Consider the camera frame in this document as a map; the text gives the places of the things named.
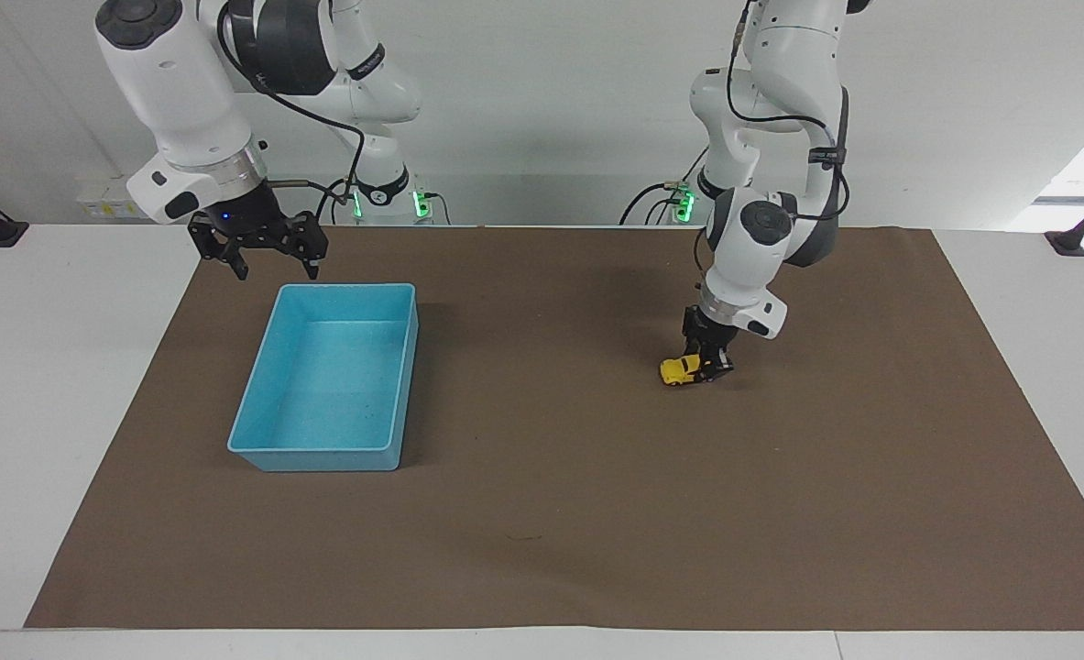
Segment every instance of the white wall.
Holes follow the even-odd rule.
[[[0,0],[0,33],[18,35],[0,46],[0,205],[27,220],[76,220],[74,177],[104,176],[109,161],[134,171],[151,155],[98,54],[98,4]],[[688,87],[725,63],[739,11],[738,0],[370,7],[427,95],[420,120],[398,128],[409,161],[457,221],[480,223],[609,223],[642,184],[683,174],[705,141]],[[844,34],[848,223],[1004,227],[1084,145],[1084,3],[878,0]],[[274,176],[344,169],[319,126],[267,99],[243,105]],[[800,164],[776,155],[759,183],[797,183]]]

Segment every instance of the white table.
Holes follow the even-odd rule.
[[[939,238],[1084,496],[1083,260],[1057,258],[1035,235]],[[18,632],[195,263],[181,227],[39,225],[0,250],[2,659],[1084,659],[1084,633]],[[1061,337],[1064,350],[1045,350]]]

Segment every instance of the blue object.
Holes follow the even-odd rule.
[[[266,473],[399,467],[420,322],[411,284],[287,284],[228,450]]]

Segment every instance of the wall socket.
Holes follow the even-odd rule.
[[[150,220],[130,199],[126,179],[81,182],[77,205],[91,220]]]

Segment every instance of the brown mat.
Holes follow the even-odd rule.
[[[1084,502],[931,234],[844,231],[685,389],[688,231],[332,242],[418,287],[403,467],[224,450],[299,264],[202,264],[27,625],[1084,630]]]

